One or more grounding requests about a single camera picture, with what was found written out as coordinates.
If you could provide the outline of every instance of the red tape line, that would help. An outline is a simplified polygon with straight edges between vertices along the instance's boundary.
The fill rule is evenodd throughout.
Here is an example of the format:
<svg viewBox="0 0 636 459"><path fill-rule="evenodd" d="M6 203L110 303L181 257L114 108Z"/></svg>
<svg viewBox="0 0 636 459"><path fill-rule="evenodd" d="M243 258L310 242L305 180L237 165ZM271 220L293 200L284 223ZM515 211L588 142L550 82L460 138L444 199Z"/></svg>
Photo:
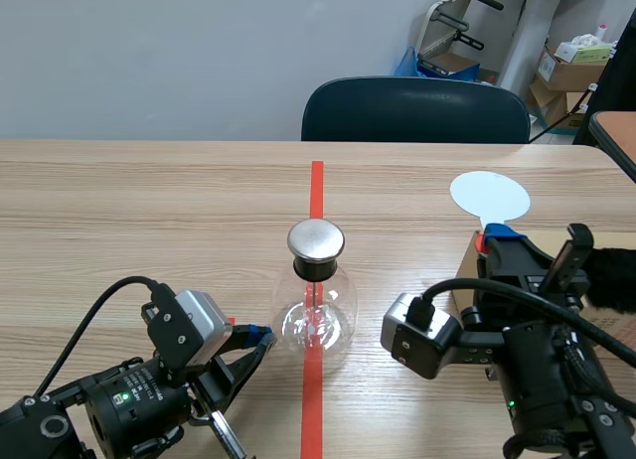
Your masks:
<svg viewBox="0 0 636 459"><path fill-rule="evenodd" d="M311 163L311 196L309 217L324 216L325 163ZM322 283L318 284L316 304L322 304ZM307 285L306 298L313 295L312 284ZM300 459L322 459L322 346L319 341L310 342L305 350L302 375L302 424L300 430Z"/></svg>

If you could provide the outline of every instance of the black cable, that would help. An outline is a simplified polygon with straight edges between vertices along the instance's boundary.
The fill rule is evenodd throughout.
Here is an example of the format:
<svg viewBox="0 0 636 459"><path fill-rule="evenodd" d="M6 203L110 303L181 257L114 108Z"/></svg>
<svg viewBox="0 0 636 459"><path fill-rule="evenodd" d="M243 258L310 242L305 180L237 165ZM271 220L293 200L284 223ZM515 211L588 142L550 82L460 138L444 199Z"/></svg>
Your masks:
<svg viewBox="0 0 636 459"><path fill-rule="evenodd" d="M573 366L576 373L580 376L587 386L594 391L595 394L613 404L625 414L636 418L636 402L615 393L611 389L603 386L585 367L583 359L578 355L575 345L565 347L565 358Z"/></svg>
<svg viewBox="0 0 636 459"><path fill-rule="evenodd" d="M60 372L62 365L68 359L69 355L71 354L71 351L80 340L80 337L83 334L83 332L86 330L86 327L88 326L90 321L93 319L97 311L106 302L106 300L108 300L121 288L125 287L126 285L132 285L134 283L140 283L142 285L145 285L151 291L159 285L156 281L152 280L151 278L142 277L142 276L122 278L121 280L118 280L112 285L110 285L101 295L99 295L99 298L97 298L97 300L92 305L92 307L90 307L90 310L88 310L86 315L83 317L83 320L81 320L81 323L79 324L78 328L75 330L73 335L71 336L71 339L69 340L65 348L60 353L60 356L58 357L56 362L51 367L51 370L43 379L40 386L38 386L38 389L36 389L36 392L34 394L35 397L40 397L47 391L47 388L51 385L51 382L53 381L53 379Z"/></svg>
<svg viewBox="0 0 636 459"><path fill-rule="evenodd" d="M557 121L555 121L553 124L551 124L550 126L548 126L546 129L544 129L541 133L539 133L537 136L535 136L534 138L532 138L530 141L528 141L529 143L532 143L533 141L538 140L539 138L541 138L544 134L548 133L549 131L552 131L554 128L556 128L557 126L559 126L561 123L563 123L564 121L566 121L568 118L570 118L572 115L577 114L580 111L580 106L583 103L583 101L585 100L585 98L591 93L591 91L588 89L585 91L585 93L583 94L583 96L580 98L580 100L576 103L576 105L574 106L574 108L572 109L572 111L568 111L564 116L562 116L561 118L559 118Z"/></svg>
<svg viewBox="0 0 636 459"><path fill-rule="evenodd" d="M428 288L422 294L421 298L424 304L427 302L432 304L435 296L451 290L482 290L484 292L502 295L523 303L529 307L539 310L547 317L567 324L573 330L579 332L581 335L584 335L608 352L620 358L630 367L636 368L636 352L603 332L597 326L580 318L578 315L570 312L569 310L549 302L539 295L526 292L519 287L508 285L507 283L486 278L453 278L450 280L444 280Z"/></svg>
<svg viewBox="0 0 636 459"><path fill-rule="evenodd" d="M524 449L543 446L562 447L569 452L571 457L578 455L577 448L574 444L570 444L563 432L556 429L539 429L516 434L508 439L503 448L504 457L506 459L517 459L522 455Z"/></svg>

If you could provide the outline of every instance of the floor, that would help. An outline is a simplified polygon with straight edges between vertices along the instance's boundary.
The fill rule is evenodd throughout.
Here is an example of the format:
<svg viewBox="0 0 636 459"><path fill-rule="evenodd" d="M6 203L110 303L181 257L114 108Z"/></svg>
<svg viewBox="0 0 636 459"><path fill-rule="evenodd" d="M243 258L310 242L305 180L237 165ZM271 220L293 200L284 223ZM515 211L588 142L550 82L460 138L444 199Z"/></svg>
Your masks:
<svg viewBox="0 0 636 459"><path fill-rule="evenodd" d="M535 122L530 128L530 137L531 139L541 133L543 129ZM565 134L550 134L546 133L534 144L572 144L574 140L574 136L568 136Z"/></svg>

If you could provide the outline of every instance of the blue clip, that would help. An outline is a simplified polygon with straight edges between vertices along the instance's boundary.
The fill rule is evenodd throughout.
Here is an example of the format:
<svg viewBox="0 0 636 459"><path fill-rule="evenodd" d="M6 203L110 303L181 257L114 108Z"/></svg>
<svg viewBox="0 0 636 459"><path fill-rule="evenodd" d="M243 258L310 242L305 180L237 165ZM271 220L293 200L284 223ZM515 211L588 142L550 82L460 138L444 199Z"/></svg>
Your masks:
<svg viewBox="0 0 636 459"><path fill-rule="evenodd" d="M527 238L527 235L517 233L505 224L491 223L484 229L484 245L488 246L490 238Z"/></svg>
<svg viewBox="0 0 636 459"><path fill-rule="evenodd" d="M256 325L249 325L249 333L247 334L245 344L242 346L243 349L246 350L248 348L254 348L256 345L258 345L258 343L260 343L262 337L264 337L268 333L271 333L271 328L269 327L262 328L257 327Z"/></svg>

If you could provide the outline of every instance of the screw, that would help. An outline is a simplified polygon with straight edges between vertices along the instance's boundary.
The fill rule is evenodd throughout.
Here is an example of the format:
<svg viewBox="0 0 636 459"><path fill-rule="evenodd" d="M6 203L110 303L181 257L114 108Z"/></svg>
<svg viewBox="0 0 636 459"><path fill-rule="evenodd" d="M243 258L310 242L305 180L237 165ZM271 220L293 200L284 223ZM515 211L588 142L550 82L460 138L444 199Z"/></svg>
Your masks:
<svg viewBox="0 0 636 459"><path fill-rule="evenodd" d="M609 417L607 414L600 414L598 416L598 419L600 419L600 423L603 426L613 426L614 425L614 420Z"/></svg>
<svg viewBox="0 0 636 459"><path fill-rule="evenodd" d="M584 410L586 410L587 412L592 412L594 411L594 405L589 402L587 399L583 400L580 402L580 405L582 406L582 408Z"/></svg>

